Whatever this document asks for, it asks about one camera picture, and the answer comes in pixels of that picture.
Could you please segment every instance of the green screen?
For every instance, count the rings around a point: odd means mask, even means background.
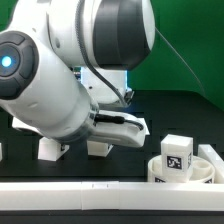
[[[200,79],[206,98],[224,109],[224,1],[152,0],[156,27]],[[0,1],[0,30],[16,0]],[[203,94],[195,77],[156,34],[151,54],[129,72],[134,90],[188,90]]]

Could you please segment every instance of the black cable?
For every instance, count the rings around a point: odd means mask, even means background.
[[[144,129],[144,126],[137,122],[137,121],[132,121],[132,120],[125,120],[126,123],[129,123],[129,124],[134,124],[136,126],[138,126],[139,130],[142,131]]]
[[[79,44],[79,48],[83,57],[83,60],[86,64],[86,66],[89,68],[89,70],[96,75],[102,82],[104,82],[119,98],[121,104],[123,107],[128,107],[128,104],[125,102],[123,96],[121,93],[110,83],[108,82],[92,65],[88,58],[88,54],[85,48],[85,43],[84,43],[84,38],[83,38],[83,30],[82,30],[82,15],[83,15],[83,10],[84,10],[84,3],[85,0],[80,0],[77,5],[76,9],[76,23],[75,23],[75,28],[76,28],[76,36],[77,36],[77,41]]]
[[[110,116],[110,115],[105,115],[105,114],[96,114],[95,122],[104,122],[104,123],[114,123],[114,124],[124,124],[124,123],[129,123],[137,126],[140,131],[144,129],[144,126],[137,122],[137,121],[132,121],[132,120],[126,120],[122,116]]]

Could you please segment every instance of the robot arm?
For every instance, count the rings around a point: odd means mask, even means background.
[[[154,39],[152,10],[148,18],[145,8],[151,10],[148,0],[19,0],[10,26],[0,34],[1,107],[58,142],[85,137],[141,147],[145,130],[136,125],[137,118],[100,111],[69,68],[134,68],[150,52]],[[140,17],[140,25],[129,21],[133,13]],[[82,40],[77,35],[77,24],[82,27]],[[138,44],[134,37],[132,40],[124,34],[133,26],[140,32],[135,33],[141,36]],[[108,123],[100,114],[120,116],[123,122]]]

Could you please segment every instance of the blue indicator light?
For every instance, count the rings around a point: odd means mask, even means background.
[[[9,56],[2,58],[2,66],[8,68],[12,64],[12,59]]]

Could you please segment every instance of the white block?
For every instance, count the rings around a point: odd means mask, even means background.
[[[82,209],[81,182],[0,183],[0,211]]]
[[[163,176],[169,182],[187,182],[192,172],[193,138],[167,135],[161,142]]]
[[[106,157],[113,145],[101,142],[87,141],[88,155],[89,156],[102,156]]]
[[[215,183],[224,183],[224,161],[211,145],[199,145],[198,156],[206,159],[215,167]]]
[[[82,209],[118,209],[119,182],[82,183]]]
[[[61,144],[53,139],[41,138],[39,141],[38,159],[57,161],[63,154],[69,150],[69,146],[65,145],[62,150]]]
[[[201,183],[120,183],[120,209],[224,211],[224,187]]]

